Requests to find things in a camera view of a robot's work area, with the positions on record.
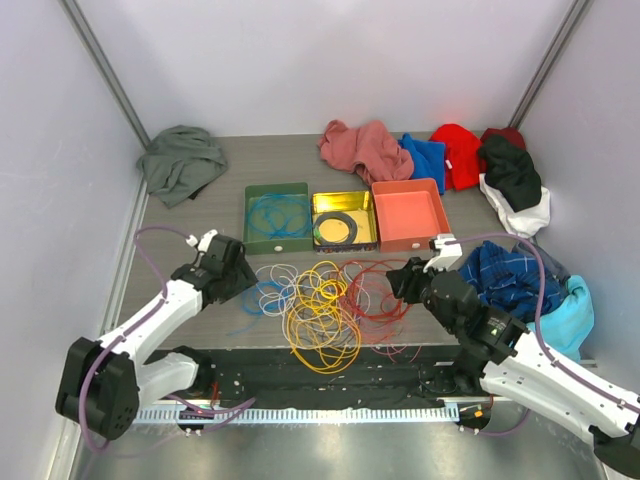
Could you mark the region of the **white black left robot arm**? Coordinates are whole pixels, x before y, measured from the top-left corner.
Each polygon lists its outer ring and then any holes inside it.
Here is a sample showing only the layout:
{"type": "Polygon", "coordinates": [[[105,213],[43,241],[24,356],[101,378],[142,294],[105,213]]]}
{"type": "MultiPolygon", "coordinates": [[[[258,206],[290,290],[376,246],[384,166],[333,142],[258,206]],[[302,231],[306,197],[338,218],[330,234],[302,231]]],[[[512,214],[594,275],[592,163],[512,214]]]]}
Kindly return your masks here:
{"type": "Polygon", "coordinates": [[[158,360],[156,349],[212,304],[223,304],[257,283],[242,241],[211,230],[187,243],[196,258],[177,268],[136,314],[97,340],[68,349],[56,412],[76,422],[87,441],[120,438],[138,411],[176,392],[205,397],[215,382],[207,355],[180,346],[158,360]]]}

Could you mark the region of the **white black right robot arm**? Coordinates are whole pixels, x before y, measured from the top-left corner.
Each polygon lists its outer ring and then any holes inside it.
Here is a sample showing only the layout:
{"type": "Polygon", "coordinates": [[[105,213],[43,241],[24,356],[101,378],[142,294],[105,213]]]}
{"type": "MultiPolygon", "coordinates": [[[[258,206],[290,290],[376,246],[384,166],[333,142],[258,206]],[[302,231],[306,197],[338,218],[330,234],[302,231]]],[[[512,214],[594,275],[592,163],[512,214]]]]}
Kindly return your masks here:
{"type": "Polygon", "coordinates": [[[609,468],[639,476],[639,396],[567,359],[510,314],[482,303],[456,271],[412,257],[387,272],[395,298],[423,305],[462,348],[451,380],[465,395],[511,399],[592,446],[609,468]]]}

